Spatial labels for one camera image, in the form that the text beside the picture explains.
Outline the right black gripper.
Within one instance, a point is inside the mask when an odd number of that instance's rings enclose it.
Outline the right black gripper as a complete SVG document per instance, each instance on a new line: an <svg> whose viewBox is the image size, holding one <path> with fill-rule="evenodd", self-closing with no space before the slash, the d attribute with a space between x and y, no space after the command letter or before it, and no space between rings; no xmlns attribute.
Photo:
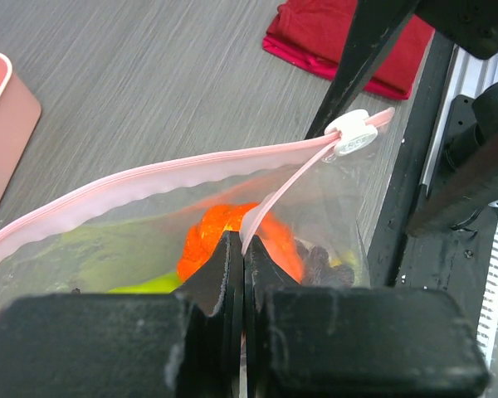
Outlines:
<svg viewBox="0 0 498 398"><path fill-rule="evenodd" d="M373 77L413 14L478 59L498 53L498 0L360 0L335 77L307 131L324 134Z"/></svg>

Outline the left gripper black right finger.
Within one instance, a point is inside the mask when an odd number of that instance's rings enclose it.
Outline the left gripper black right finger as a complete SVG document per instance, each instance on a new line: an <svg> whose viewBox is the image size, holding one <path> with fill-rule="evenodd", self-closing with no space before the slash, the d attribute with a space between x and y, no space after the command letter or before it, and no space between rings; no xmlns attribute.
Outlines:
<svg viewBox="0 0 498 398"><path fill-rule="evenodd" d="M434 289L303 287L254 238L244 258L250 397L478 397L490 372Z"/></svg>

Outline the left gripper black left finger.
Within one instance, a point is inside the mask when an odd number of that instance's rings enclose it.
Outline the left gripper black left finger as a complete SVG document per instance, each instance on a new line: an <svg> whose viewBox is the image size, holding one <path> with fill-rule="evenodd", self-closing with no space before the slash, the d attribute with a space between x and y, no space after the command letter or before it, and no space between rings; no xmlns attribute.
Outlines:
<svg viewBox="0 0 498 398"><path fill-rule="evenodd" d="M236 397L235 232L171 294L50 294L0 311L0 397Z"/></svg>

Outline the green pear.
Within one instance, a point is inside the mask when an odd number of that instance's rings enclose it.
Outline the green pear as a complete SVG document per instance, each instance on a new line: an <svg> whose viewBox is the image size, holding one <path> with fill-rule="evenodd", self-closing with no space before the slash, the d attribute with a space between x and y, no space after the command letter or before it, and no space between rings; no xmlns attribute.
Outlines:
<svg viewBox="0 0 498 398"><path fill-rule="evenodd" d="M178 275L168 273L140 284L113 288L108 294L170 294L182 284Z"/></svg>

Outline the dark purple grape bunch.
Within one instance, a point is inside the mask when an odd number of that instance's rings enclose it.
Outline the dark purple grape bunch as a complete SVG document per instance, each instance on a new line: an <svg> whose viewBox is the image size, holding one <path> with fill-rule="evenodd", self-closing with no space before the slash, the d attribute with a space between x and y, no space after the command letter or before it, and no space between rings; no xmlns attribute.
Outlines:
<svg viewBox="0 0 498 398"><path fill-rule="evenodd" d="M320 245L308 247L304 242L295 240L295 247L304 265L302 285L334 288L353 286L355 274L349 263L340 259L331 261L328 251Z"/></svg>

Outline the clear pink zip top bag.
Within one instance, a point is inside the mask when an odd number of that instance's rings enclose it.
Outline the clear pink zip top bag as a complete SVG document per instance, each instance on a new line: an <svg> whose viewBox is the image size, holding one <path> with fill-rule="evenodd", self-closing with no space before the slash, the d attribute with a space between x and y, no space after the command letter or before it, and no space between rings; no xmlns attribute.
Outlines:
<svg viewBox="0 0 498 398"><path fill-rule="evenodd" d="M185 230L176 272L182 283L211 257L222 234L237 233L242 251L259 238L296 282L304 265L295 240L320 245L369 284L359 213L374 159L393 109L357 109L318 138L208 153L104 177L0 230L0 306L33 289L3 262L24 245L83 225L159 217Z"/></svg>

